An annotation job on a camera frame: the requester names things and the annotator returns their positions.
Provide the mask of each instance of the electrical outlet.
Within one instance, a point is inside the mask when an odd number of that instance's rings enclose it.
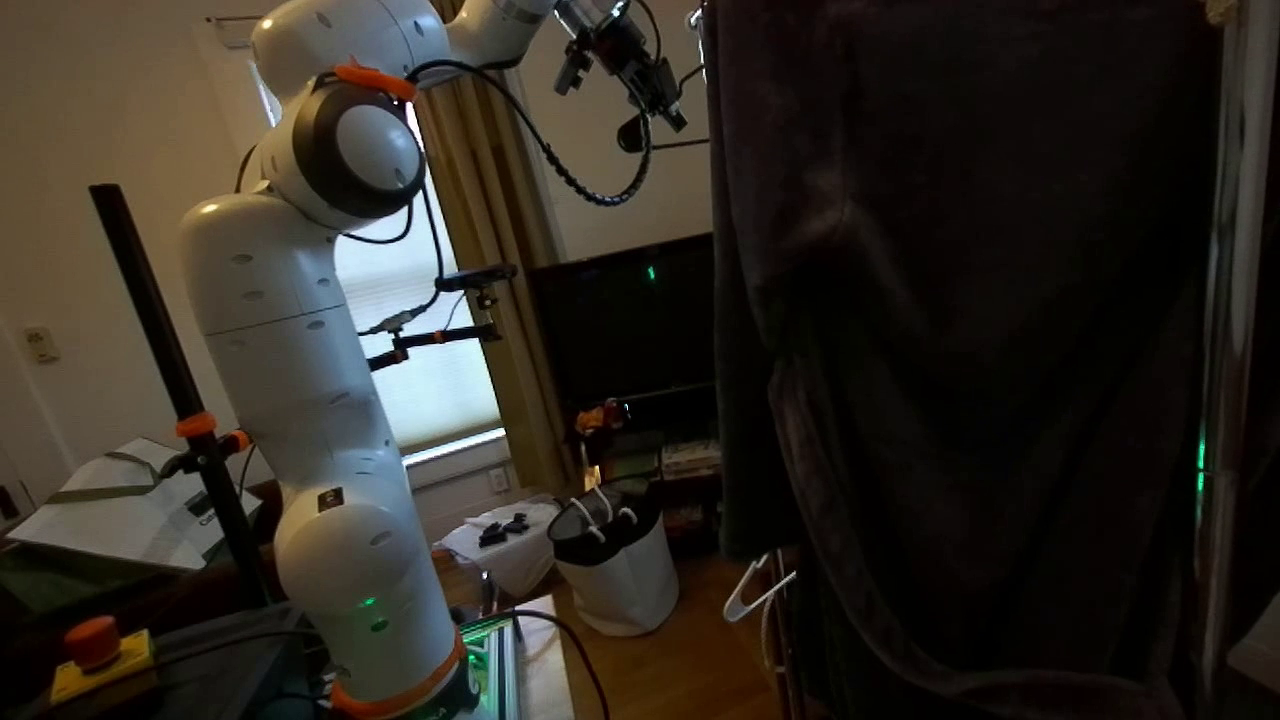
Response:
[[[47,327],[24,327],[24,343],[27,343],[34,365],[62,361]]]

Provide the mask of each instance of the curtain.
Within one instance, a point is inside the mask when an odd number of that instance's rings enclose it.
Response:
[[[530,183],[530,166],[510,106],[479,79],[451,79],[417,98],[426,162],[451,251],[461,268],[516,262],[521,273],[551,262],[551,231]],[[563,412],[544,361],[530,293],[516,276],[486,289],[500,338],[485,343],[500,421],[508,431],[516,482],[563,491],[570,461]]]

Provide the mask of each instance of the black cable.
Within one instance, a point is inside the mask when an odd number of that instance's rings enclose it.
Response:
[[[434,70],[434,66],[468,70],[468,77],[485,79],[492,91],[500,91],[500,97],[508,98],[508,106],[516,110],[516,120],[529,129],[530,142],[544,152],[544,158],[554,166],[554,176],[559,176],[579,201],[601,204],[601,207],[619,207],[619,204],[627,204],[627,201],[641,190],[641,183],[645,183],[645,176],[646,176],[646,158],[651,158],[651,152],[646,152],[646,117],[645,117],[645,110],[641,110],[641,162],[637,162],[637,176],[630,176],[619,190],[604,194],[604,190],[584,186],[584,183],[563,166],[563,158],[559,158],[554,149],[537,133],[530,117],[521,106],[521,98],[508,91],[508,82],[500,82],[500,79],[486,77],[485,66],[461,63],[461,59],[421,63],[421,66],[407,70],[407,79],[421,82],[421,79],[423,79],[426,70]]]
[[[665,26],[654,25],[646,0],[637,0],[637,4],[641,4],[641,10],[646,15],[646,26],[651,26],[651,54],[665,54]]]
[[[159,468],[154,465],[149,465],[149,461],[139,461],[139,454],[132,454],[132,450],[104,450],[108,461],[121,461],[121,465],[134,465],[134,468],[143,468],[149,477],[150,477],[150,482],[159,482]]]
[[[601,684],[601,677],[596,677],[596,663],[591,663],[584,641],[579,641],[559,615],[551,615],[551,611],[530,611],[530,608],[500,611],[500,618],[516,618],[516,626],[521,626],[521,615],[548,618],[548,625],[554,625],[554,626],[566,636],[566,644],[570,644],[577,657],[584,658],[587,679],[591,679],[591,688],[596,688],[596,695],[601,695],[601,720],[609,720],[609,695],[604,695],[604,684]]]
[[[710,142],[708,137],[694,137],[694,140],[671,140],[671,142],[646,142],[651,152],[668,152],[668,149],[698,149],[698,142]]]
[[[421,201],[426,207],[426,231],[430,231],[430,255],[434,255],[434,285],[430,285],[430,294],[423,304],[413,304],[413,308],[399,308],[375,325],[369,325],[358,337],[375,337],[375,332],[391,332],[399,337],[405,325],[421,321],[426,308],[434,308],[438,299],[438,278],[443,278],[443,238],[438,238],[438,224],[434,224],[434,204],[430,204],[430,190],[426,183],[421,186]]]
[[[405,204],[405,224],[397,235],[354,235],[354,231],[340,231],[340,235],[354,244],[399,244],[407,231],[413,231],[413,201]]]
[[[451,314],[454,314],[461,304],[463,304],[463,294],[451,299],[451,308],[447,308],[447,314],[443,314],[443,327],[451,327]]]
[[[245,450],[245,461],[238,461],[234,494],[245,494],[245,478],[247,478],[253,454],[257,454],[257,442],[247,442],[247,450]]]
[[[247,152],[238,154],[234,183],[232,183],[234,190],[245,186],[245,172],[247,172],[253,149],[257,142],[247,142]]]
[[[708,63],[690,63],[690,70],[683,70],[675,82],[680,82],[680,97],[683,97],[683,82],[694,79],[694,70],[702,70]]]

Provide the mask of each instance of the wooden floor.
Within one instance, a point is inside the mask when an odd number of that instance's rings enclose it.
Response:
[[[760,611],[745,625],[722,625],[718,603],[733,590],[741,563],[718,554],[675,558],[680,603],[651,636],[601,636],[577,618],[570,595],[548,580],[559,618],[577,626],[604,684],[613,720],[775,720],[778,698],[760,646]],[[443,571],[443,590],[468,603],[468,580]],[[563,644],[570,704],[579,720],[601,720],[604,707],[570,644]]]

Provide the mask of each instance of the yellow object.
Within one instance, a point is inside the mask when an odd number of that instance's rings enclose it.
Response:
[[[121,657],[115,657],[108,666],[101,666],[101,672],[82,672],[79,663],[58,658],[58,663],[52,666],[47,704],[77,698],[77,695],[82,695],[82,690],[94,690],[94,688],[104,688],[104,684],[115,684],[115,679],[134,677],[134,672],[149,672],[149,666],[150,666],[150,632],[139,626],[139,632],[128,632],[128,636],[121,641]]]

